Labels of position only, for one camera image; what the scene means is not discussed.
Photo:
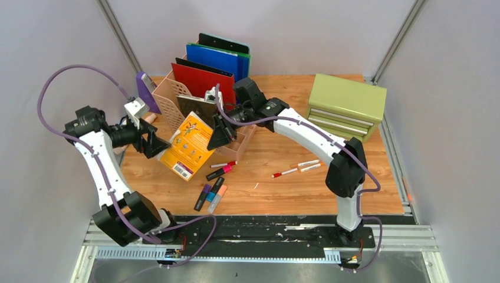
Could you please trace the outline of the green translucent plastic folder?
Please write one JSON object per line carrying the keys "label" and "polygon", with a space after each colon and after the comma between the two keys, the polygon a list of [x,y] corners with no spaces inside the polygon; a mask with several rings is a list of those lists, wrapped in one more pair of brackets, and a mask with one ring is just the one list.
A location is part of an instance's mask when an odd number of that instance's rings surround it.
{"label": "green translucent plastic folder", "polygon": [[198,43],[188,42],[187,45],[195,46],[195,47],[201,47],[201,48],[206,48],[206,49],[220,51],[220,52],[225,52],[225,53],[228,53],[228,54],[231,53],[231,54],[235,54],[237,56],[244,57],[244,58],[251,58],[251,54],[245,54],[245,53],[241,53],[241,52],[225,50],[225,49],[222,49],[222,48],[209,47],[207,45],[202,45],[202,44],[198,44]]}

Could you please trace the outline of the white red whiteboard marker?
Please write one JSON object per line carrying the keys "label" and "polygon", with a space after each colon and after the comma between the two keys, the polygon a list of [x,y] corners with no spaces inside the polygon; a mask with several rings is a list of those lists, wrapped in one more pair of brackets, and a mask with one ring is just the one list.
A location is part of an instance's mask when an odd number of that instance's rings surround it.
{"label": "white red whiteboard marker", "polygon": [[212,165],[210,165],[210,168],[225,167],[225,166],[228,166],[228,165],[234,166],[234,165],[237,165],[237,164],[238,164],[238,161],[234,160],[234,161],[230,161],[230,162],[226,162],[226,163],[212,164]]}

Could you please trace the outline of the orange highlighter marker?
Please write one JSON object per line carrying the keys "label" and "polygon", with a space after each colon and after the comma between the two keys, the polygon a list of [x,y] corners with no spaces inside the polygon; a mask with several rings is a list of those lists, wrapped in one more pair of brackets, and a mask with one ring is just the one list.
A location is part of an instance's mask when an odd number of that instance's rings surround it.
{"label": "orange highlighter marker", "polygon": [[216,207],[222,200],[227,188],[228,188],[227,185],[222,185],[221,188],[216,193],[210,192],[209,196],[207,197],[207,199],[210,199],[210,205],[207,209],[209,214],[214,213]]}

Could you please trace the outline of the beige rolled tube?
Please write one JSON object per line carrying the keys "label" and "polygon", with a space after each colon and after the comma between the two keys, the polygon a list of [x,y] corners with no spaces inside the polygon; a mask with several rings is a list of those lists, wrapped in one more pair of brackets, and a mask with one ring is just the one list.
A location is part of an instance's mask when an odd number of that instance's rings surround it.
{"label": "beige rolled tube", "polygon": [[[143,119],[146,122],[152,124],[157,119],[157,115],[155,113],[149,113],[148,115],[144,116]],[[124,117],[124,118],[122,118],[120,120],[119,125],[125,126],[126,124],[127,124],[126,118]],[[116,148],[113,149],[113,152],[115,154],[120,154],[120,153],[123,153],[127,148],[128,148],[128,145],[121,146],[121,147],[116,147]]]}

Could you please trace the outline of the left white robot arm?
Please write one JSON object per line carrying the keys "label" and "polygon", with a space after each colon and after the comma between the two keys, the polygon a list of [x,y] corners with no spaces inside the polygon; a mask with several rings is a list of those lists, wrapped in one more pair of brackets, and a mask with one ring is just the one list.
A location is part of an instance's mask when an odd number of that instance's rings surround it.
{"label": "left white robot arm", "polygon": [[139,124],[126,118],[125,125],[109,125],[103,110],[85,106],[65,125],[68,141],[82,154],[96,184],[100,211],[93,215],[98,228],[120,246],[143,236],[159,244],[175,243],[180,227],[166,209],[158,209],[147,197],[131,190],[115,157],[114,149],[132,145],[148,159],[171,147],[156,136],[157,128],[144,119]]}

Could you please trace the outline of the black notebook with sticker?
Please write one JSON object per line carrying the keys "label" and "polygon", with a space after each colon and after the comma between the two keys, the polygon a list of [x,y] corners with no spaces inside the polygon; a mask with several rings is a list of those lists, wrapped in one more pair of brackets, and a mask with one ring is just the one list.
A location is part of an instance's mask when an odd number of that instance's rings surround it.
{"label": "black notebook with sticker", "polygon": [[204,98],[187,96],[179,94],[176,96],[180,112],[187,117],[191,112],[194,112],[202,119],[209,127],[214,128],[213,115],[216,113],[208,112]]}

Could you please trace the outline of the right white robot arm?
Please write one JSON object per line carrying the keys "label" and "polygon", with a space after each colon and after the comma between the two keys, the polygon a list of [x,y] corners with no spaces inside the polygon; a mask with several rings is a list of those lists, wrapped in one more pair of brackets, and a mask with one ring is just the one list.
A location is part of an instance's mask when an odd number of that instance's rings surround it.
{"label": "right white robot arm", "polygon": [[337,198],[337,238],[342,245],[352,246],[360,239],[358,227],[361,216],[357,194],[367,174],[362,142],[328,133],[307,121],[280,98],[266,98],[250,78],[238,81],[233,89],[239,101],[233,110],[224,109],[218,84],[206,91],[206,95],[213,96],[217,107],[213,115],[215,127],[207,149],[215,150],[229,145],[236,140],[238,128],[256,125],[285,136],[309,150],[328,166],[325,184]]}

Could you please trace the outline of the red binder folder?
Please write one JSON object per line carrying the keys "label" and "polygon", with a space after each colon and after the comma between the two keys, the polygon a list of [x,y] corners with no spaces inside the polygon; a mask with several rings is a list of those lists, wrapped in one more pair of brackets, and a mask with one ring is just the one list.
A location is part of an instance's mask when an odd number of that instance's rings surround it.
{"label": "red binder folder", "polygon": [[232,73],[213,68],[214,71],[195,68],[195,62],[176,58],[171,63],[175,81],[184,84],[195,97],[204,97],[206,91],[219,84],[224,103],[236,104],[236,94],[233,90],[235,78]]}

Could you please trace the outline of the purple folder behind organizer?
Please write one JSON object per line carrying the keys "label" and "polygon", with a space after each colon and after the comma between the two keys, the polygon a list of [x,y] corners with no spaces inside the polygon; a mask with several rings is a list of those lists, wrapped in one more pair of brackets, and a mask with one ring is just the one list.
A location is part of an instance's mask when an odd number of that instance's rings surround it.
{"label": "purple folder behind organizer", "polygon": [[161,111],[154,100],[153,92],[157,88],[152,78],[145,72],[139,72],[136,75],[136,84],[139,97],[149,106],[151,112],[160,114]]}

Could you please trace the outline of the beige plastic file organizer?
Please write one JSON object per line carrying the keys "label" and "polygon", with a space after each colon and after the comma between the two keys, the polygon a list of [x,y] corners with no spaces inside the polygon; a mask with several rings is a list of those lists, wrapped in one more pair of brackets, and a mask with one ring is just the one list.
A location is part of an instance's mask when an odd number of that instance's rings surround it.
{"label": "beige plastic file organizer", "polygon": [[[191,111],[194,111],[208,126],[214,126],[213,115],[216,110],[213,104],[209,104],[209,110],[206,111],[202,107],[194,106],[194,102],[178,102],[177,96],[179,94],[189,96],[191,93],[184,84],[175,80],[172,72],[166,76],[153,76],[152,80],[157,85],[152,92],[152,96],[172,132],[175,132],[181,126]],[[216,152],[230,160],[240,161],[255,132],[256,126],[238,128],[236,130],[237,139],[229,145],[216,149]]]}

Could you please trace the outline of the small orange cap marker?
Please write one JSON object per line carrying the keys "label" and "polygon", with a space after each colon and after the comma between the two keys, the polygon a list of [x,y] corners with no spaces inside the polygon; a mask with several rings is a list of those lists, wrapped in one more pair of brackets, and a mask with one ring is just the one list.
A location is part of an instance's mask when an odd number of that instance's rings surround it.
{"label": "small orange cap marker", "polygon": [[307,172],[307,171],[310,171],[310,170],[314,170],[314,169],[319,168],[319,167],[321,167],[323,165],[324,165],[324,163],[317,163],[317,164],[313,164],[313,165],[310,165],[310,166],[307,166],[307,167],[300,168],[298,171],[300,173],[303,173],[303,172]]}

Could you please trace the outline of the orange yellow booklet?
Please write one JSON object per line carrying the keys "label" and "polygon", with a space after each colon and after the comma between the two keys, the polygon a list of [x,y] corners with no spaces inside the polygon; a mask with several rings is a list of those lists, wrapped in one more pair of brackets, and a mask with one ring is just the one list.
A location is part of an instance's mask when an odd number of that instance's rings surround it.
{"label": "orange yellow booklet", "polygon": [[214,153],[208,150],[213,129],[195,112],[190,112],[170,139],[170,147],[156,159],[185,181],[205,164]]}

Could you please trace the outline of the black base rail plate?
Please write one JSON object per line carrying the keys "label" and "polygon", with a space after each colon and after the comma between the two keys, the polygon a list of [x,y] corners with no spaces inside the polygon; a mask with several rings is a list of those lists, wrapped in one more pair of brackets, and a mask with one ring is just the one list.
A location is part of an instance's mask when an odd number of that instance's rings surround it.
{"label": "black base rail plate", "polygon": [[206,218],[161,238],[184,247],[183,255],[225,258],[321,258],[325,248],[351,253],[376,247],[364,226],[354,239],[341,235],[335,215],[231,216]]}

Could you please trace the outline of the purple highlighter marker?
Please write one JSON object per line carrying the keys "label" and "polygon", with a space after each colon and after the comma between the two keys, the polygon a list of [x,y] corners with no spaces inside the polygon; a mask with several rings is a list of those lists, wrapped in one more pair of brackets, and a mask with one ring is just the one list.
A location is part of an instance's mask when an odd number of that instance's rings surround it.
{"label": "purple highlighter marker", "polygon": [[212,187],[211,187],[210,184],[205,184],[204,185],[204,187],[203,187],[203,189],[202,189],[202,191],[201,191],[201,193],[200,193],[200,195],[199,195],[199,197],[198,197],[198,199],[196,201],[196,204],[195,204],[195,206],[193,208],[195,211],[199,212],[202,209],[203,204],[204,204],[204,202],[205,202],[205,200],[206,200],[206,198],[207,198],[207,196],[208,196],[211,188]]}

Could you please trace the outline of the green metal drawer cabinet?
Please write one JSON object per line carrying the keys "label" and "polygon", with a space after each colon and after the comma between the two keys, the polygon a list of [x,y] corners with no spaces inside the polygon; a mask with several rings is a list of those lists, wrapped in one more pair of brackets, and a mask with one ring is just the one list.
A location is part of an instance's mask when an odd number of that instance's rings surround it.
{"label": "green metal drawer cabinet", "polygon": [[387,89],[316,74],[305,118],[336,136],[365,143],[384,116]]}

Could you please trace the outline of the white orange marker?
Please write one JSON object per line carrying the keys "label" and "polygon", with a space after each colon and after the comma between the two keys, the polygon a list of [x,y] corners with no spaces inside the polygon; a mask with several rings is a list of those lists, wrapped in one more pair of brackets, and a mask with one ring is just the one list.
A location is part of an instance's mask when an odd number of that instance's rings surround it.
{"label": "white orange marker", "polygon": [[320,159],[315,159],[315,160],[309,160],[309,161],[306,161],[306,162],[300,162],[300,163],[297,163],[297,164],[292,164],[290,166],[290,168],[296,168],[296,167],[303,167],[303,166],[310,166],[310,165],[314,165],[314,164],[317,164],[317,163],[320,163],[321,160]]}

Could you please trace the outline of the pink highlighter marker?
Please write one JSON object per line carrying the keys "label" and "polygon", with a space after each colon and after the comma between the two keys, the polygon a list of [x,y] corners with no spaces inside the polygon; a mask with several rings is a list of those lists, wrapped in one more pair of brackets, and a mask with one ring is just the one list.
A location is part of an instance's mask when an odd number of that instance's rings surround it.
{"label": "pink highlighter marker", "polygon": [[228,164],[228,165],[226,165],[226,166],[224,166],[224,167],[221,167],[221,168],[219,168],[219,169],[215,170],[214,172],[212,172],[212,173],[208,174],[208,175],[206,176],[206,179],[207,179],[207,181],[211,181],[211,180],[213,180],[213,179],[216,179],[216,178],[218,178],[218,177],[221,177],[222,175],[224,175],[224,174],[226,174],[226,173],[230,172],[232,169],[233,169],[233,166],[232,166],[232,165],[230,165],[230,164]]}

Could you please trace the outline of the blue highlighter marker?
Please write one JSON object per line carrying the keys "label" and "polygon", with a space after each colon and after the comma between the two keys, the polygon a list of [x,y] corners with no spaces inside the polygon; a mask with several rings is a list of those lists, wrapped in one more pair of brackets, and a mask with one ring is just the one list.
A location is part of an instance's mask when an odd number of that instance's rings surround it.
{"label": "blue highlighter marker", "polygon": [[214,185],[212,186],[211,190],[209,191],[209,193],[206,197],[206,200],[208,202],[213,201],[213,199],[215,198],[219,189],[222,187],[224,181],[225,181],[225,179],[223,177],[218,177],[218,179],[216,180],[216,182],[214,183]]}

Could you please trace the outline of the black clipboard blue back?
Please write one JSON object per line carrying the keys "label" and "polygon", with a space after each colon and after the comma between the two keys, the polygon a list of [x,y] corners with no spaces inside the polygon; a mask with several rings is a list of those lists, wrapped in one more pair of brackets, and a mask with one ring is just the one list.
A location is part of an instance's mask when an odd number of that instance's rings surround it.
{"label": "black clipboard blue back", "polygon": [[[221,37],[216,37],[214,35],[202,32],[198,34],[198,43],[202,45],[207,45],[209,47],[222,48],[225,50],[250,54],[250,47],[248,45],[224,39]],[[239,71],[241,74],[239,75],[239,78],[237,80],[240,80],[242,78],[248,77],[251,67],[251,58],[244,58],[238,56],[238,60],[239,60]]]}

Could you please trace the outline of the small red cap marker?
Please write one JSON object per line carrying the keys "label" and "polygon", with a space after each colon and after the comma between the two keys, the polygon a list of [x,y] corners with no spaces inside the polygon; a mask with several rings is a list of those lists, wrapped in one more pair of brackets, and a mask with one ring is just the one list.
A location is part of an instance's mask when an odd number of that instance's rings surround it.
{"label": "small red cap marker", "polygon": [[294,173],[294,172],[297,172],[297,171],[298,171],[298,168],[295,167],[295,168],[292,168],[290,170],[286,170],[286,171],[283,171],[283,172],[274,173],[273,175],[271,175],[271,177],[273,179],[275,179],[275,178],[278,178],[280,176],[287,175],[287,174],[290,174],[290,173]]}

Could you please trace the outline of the blue binder folder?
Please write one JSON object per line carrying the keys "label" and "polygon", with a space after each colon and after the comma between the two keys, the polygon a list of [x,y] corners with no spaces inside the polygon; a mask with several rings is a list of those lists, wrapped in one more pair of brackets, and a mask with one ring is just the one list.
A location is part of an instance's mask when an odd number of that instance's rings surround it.
{"label": "blue binder folder", "polygon": [[231,73],[234,75],[235,81],[238,81],[241,74],[238,56],[235,54],[186,45],[186,58],[189,61]]}

